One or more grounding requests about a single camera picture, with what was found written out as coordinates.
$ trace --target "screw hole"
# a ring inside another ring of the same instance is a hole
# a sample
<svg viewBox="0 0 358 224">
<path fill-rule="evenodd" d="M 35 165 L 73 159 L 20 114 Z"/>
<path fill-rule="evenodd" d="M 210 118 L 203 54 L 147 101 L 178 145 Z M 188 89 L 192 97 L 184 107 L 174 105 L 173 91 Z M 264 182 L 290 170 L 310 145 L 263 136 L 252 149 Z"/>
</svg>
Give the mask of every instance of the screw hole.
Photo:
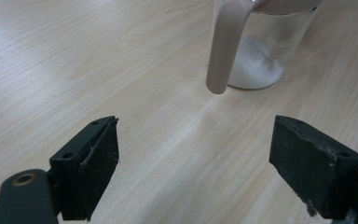
<svg viewBox="0 0 358 224">
<path fill-rule="evenodd" d="M 339 155 L 343 156 L 343 157 L 349 157 L 350 154 L 348 152 L 340 152 Z"/>
<path fill-rule="evenodd" d="M 24 186 L 33 182 L 35 179 L 36 179 L 36 175 L 34 174 L 21 175 L 13 180 L 13 185 L 16 187 Z"/>
<path fill-rule="evenodd" d="M 63 154 L 62 157 L 63 157 L 64 159 L 70 159 L 73 155 L 74 155 L 73 153 L 70 153 L 70 152 L 69 152 L 69 153 Z"/>
</svg>

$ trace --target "wooden table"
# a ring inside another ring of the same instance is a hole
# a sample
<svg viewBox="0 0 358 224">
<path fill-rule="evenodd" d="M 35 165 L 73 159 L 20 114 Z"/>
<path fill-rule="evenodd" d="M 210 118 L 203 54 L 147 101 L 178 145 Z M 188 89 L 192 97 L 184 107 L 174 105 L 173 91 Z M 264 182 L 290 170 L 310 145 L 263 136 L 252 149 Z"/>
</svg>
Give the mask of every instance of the wooden table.
<svg viewBox="0 0 358 224">
<path fill-rule="evenodd" d="M 358 1 L 319 8 L 276 85 L 205 87 L 211 0 L 0 1 L 0 184 L 115 115 L 91 223 L 328 223 L 269 164 L 275 115 L 358 150 Z"/>
</svg>

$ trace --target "light wood grain surface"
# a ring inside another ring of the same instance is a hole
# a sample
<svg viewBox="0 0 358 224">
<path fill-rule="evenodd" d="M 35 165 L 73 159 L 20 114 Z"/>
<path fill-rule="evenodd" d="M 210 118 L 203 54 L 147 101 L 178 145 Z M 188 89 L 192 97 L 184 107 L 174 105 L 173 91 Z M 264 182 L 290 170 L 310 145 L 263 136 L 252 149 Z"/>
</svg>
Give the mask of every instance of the light wood grain surface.
<svg viewBox="0 0 358 224">
<path fill-rule="evenodd" d="M 270 88 L 205 87 L 212 0 L 0 1 L 0 184 L 115 115 L 91 223 L 328 223 L 269 164 L 274 116 L 358 150 L 358 1 L 324 1 Z"/>
</svg>

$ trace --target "table surface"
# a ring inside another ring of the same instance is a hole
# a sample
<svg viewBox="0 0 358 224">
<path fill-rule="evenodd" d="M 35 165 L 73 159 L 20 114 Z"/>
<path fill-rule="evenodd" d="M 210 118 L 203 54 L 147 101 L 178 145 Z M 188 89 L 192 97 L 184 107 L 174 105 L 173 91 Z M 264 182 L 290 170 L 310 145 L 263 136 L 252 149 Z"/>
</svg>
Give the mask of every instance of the table surface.
<svg viewBox="0 0 358 224">
<path fill-rule="evenodd" d="M 358 1 L 324 1 L 277 84 L 205 87 L 212 0 L 0 1 L 0 184 L 120 118 L 91 223 L 328 223 L 269 164 L 275 115 L 358 150 Z"/>
</svg>

